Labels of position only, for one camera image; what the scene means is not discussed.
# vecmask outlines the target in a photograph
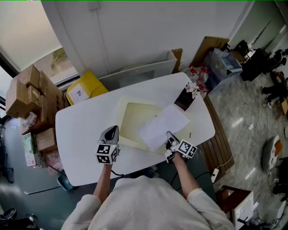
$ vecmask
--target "plastic bag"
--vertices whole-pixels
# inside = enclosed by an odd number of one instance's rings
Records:
[[[64,169],[57,149],[51,152],[45,153],[44,155],[45,155],[46,163],[48,165],[54,167],[55,169],[58,169],[59,171],[62,171]],[[48,173],[50,175],[57,174],[57,172],[50,167],[48,167]]]
[[[26,131],[28,131],[37,121],[37,115],[33,112],[29,113],[29,116],[22,121],[22,125]]]
[[[191,79],[193,83],[196,83],[200,90],[200,95],[204,99],[209,90],[205,86],[205,82],[208,80],[210,72],[202,63],[200,67],[195,67],[191,63],[189,68],[185,69],[184,72]]]

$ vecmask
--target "white sweatshirt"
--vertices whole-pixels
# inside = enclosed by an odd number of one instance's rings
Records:
[[[163,179],[117,181],[101,205],[84,195],[62,230],[230,230],[233,224],[201,189],[183,198]]]

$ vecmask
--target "beige tray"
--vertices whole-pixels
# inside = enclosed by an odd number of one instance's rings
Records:
[[[139,128],[146,122],[153,119],[162,109],[155,105],[154,102],[145,101],[137,98],[124,97],[120,100],[116,125],[119,126],[119,144],[151,151],[139,136]],[[192,116],[183,112],[191,121]],[[175,135],[181,139],[189,139],[192,130],[192,122],[177,132]],[[164,154],[165,145],[159,147],[155,152]]]

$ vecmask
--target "white table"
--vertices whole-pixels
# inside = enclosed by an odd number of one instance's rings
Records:
[[[102,131],[113,125],[113,118],[122,96],[156,102],[159,107],[174,103],[185,85],[191,82],[184,73],[167,75],[130,85],[70,106],[56,114],[56,138],[65,173],[74,186],[95,183],[103,165],[94,154]],[[193,115],[191,139],[199,145],[215,135],[214,126],[201,97],[187,112]],[[120,155],[113,171],[129,174],[165,160],[164,155],[120,145]]]

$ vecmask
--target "sleeve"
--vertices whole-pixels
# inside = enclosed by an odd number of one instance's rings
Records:
[[[84,195],[77,203],[76,208],[70,214],[61,230],[86,230],[101,206],[97,196]]]
[[[202,189],[195,189],[187,196],[189,204],[208,222],[212,230],[232,230],[234,225],[225,213]]]

